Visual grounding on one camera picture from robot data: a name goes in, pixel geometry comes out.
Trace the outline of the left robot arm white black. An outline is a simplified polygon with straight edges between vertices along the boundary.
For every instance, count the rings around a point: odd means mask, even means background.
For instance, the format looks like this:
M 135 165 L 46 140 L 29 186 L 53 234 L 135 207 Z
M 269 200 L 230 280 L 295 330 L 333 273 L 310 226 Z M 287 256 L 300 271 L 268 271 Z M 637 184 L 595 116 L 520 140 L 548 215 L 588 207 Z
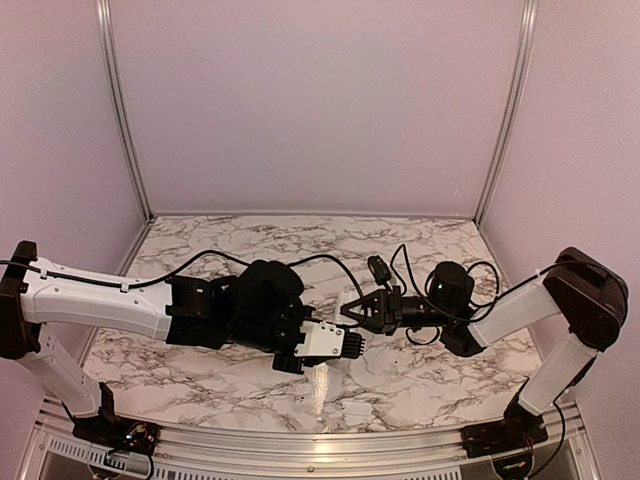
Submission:
M 178 272 L 135 280 L 67 270 L 23 241 L 1 276 L 1 356 L 21 363 L 66 406 L 72 421 L 106 445 L 125 438 L 111 390 L 82 372 L 60 345 L 55 322 L 143 335 L 169 345 L 218 350 L 236 343 L 299 373 L 342 352 L 343 336 L 312 318 L 294 270 L 256 260 L 238 275 L 205 280 Z

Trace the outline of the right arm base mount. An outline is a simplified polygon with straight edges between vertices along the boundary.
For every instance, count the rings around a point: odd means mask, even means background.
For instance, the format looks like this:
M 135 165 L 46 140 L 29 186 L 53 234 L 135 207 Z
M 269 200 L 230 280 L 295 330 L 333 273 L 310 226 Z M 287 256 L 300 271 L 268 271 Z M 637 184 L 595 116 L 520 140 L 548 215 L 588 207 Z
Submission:
M 466 426 L 461 437 L 467 456 L 478 458 L 530 448 L 547 441 L 549 435 L 541 416 L 516 416 Z

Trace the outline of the white remote control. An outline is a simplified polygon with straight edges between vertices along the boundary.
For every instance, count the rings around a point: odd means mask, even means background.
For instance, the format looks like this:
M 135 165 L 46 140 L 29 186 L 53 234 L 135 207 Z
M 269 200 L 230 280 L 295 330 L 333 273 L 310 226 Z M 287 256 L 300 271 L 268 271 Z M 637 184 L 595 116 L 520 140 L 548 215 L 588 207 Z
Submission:
M 341 313 L 341 307 L 346 305 L 347 303 L 357 299 L 357 294 L 354 291 L 344 290 L 339 293 L 333 315 L 333 322 L 335 324 L 351 326 L 354 324 L 354 321 L 349 317 L 346 317 Z

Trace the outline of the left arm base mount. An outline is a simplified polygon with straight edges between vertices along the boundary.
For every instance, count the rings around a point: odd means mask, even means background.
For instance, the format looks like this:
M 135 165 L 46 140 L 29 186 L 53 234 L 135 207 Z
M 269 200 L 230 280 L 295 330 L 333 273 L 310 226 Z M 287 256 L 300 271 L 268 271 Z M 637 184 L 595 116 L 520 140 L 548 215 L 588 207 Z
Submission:
M 152 455 L 155 451 L 160 427 L 153 422 L 116 416 L 114 420 L 102 417 L 74 419 L 73 435 L 88 442 L 109 447 L 111 450 Z

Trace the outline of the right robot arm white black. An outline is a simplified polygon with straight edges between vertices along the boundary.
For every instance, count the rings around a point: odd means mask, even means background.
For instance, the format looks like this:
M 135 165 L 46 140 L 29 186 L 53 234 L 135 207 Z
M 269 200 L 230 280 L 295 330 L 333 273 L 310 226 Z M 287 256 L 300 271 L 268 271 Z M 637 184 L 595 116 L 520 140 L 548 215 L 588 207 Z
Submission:
M 620 276 L 574 247 L 488 303 L 473 302 L 474 285 L 470 268 L 444 261 L 415 295 L 399 286 L 381 287 L 353 300 L 341 298 L 336 315 L 380 335 L 399 328 L 436 328 L 439 341 L 460 357 L 475 356 L 546 318 L 563 317 L 566 333 L 496 425 L 496 440 L 515 448 L 533 433 L 546 409 L 616 342 L 628 315 L 629 289 Z

